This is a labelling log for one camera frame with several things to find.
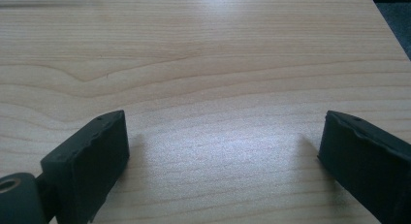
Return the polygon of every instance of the wooden surface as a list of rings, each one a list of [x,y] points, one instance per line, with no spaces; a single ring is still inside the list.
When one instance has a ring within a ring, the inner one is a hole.
[[[95,223],[377,223],[316,159],[327,110],[411,142],[372,0],[0,0],[0,176],[126,111]]]

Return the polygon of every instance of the wood grain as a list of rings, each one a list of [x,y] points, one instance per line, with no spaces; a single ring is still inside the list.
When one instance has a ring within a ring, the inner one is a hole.
[[[327,110],[411,142],[372,0],[0,0],[0,176],[124,109],[95,223],[377,223],[316,159]]]

